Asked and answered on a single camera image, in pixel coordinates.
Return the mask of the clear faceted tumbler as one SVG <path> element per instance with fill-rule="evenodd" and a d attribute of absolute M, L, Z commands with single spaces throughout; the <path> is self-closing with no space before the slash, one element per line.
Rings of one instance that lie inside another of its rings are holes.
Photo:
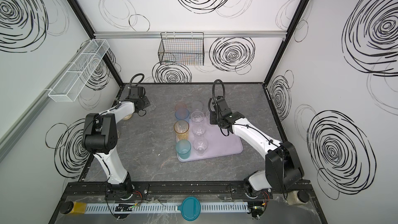
<path fill-rule="evenodd" d="M 192 125 L 191 131 L 194 136 L 203 136 L 206 133 L 207 128 L 203 123 L 194 123 Z"/>
<path fill-rule="evenodd" d="M 208 140 L 204 137 L 197 137 L 193 142 L 193 147 L 199 155 L 204 155 L 208 149 Z"/>
<path fill-rule="evenodd" d="M 156 109 L 156 105 L 154 104 L 154 102 L 151 99 L 148 99 L 146 110 L 154 111 L 155 109 Z"/>
<path fill-rule="evenodd" d="M 205 119 L 205 115 L 201 111 L 194 111 L 190 118 L 193 124 L 201 124 Z"/>

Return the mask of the frosted dimpled glass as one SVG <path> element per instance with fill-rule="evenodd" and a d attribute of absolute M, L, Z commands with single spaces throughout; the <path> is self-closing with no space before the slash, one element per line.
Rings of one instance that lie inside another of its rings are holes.
<path fill-rule="evenodd" d="M 203 103 L 201 101 L 193 101 L 191 103 L 191 110 L 193 112 L 196 112 L 196 111 L 202 112 L 203 111 Z"/>

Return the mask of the tall blue textured glass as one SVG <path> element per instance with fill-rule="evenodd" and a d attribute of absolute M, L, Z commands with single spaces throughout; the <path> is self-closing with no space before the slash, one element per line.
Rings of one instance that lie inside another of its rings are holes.
<path fill-rule="evenodd" d="M 189 122 L 189 117 L 190 117 L 190 112 L 187 108 L 179 108 L 176 112 L 175 112 L 175 117 L 176 119 L 179 120 L 184 120 L 186 122 Z"/>

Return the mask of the tall yellow plastic glass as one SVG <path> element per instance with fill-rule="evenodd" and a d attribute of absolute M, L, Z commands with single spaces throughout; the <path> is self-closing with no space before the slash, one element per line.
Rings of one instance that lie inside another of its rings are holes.
<path fill-rule="evenodd" d="M 187 140 L 189 137 L 189 123 L 185 120 L 179 120 L 174 124 L 174 132 L 177 140 Z"/>

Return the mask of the teal dimpled plastic glass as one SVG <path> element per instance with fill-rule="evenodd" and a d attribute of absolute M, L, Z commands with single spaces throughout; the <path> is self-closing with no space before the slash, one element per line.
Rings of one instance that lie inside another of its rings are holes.
<path fill-rule="evenodd" d="M 176 151 L 180 159 L 187 160 L 191 153 L 191 143 L 188 140 L 179 140 L 176 143 Z"/>

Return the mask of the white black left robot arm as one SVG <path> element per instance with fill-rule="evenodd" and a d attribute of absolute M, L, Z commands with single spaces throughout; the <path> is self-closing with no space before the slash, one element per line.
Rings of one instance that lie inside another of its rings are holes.
<path fill-rule="evenodd" d="M 150 105 L 142 86 L 129 86 L 127 97 L 101 113 L 86 116 L 82 146 L 99 161 L 106 176 L 106 186 L 126 198 L 133 194 L 131 177 L 121 163 L 117 152 L 117 123 L 123 118 L 139 113 Z"/>

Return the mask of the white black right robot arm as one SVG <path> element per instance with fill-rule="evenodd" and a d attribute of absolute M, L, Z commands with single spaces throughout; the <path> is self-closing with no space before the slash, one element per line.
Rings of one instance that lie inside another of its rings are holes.
<path fill-rule="evenodd" d="M 243 114 L 233 112 L 222 96 L 209 99 L 210 123 L 226 135 L 234 134 L 246 141 L 264 159 L 264 170 L 245 179 L 246 194 L 253 197 L 264 189 L 285 193 L 305 173 L 294 145 L 282 142 L 255 127 Z"/>

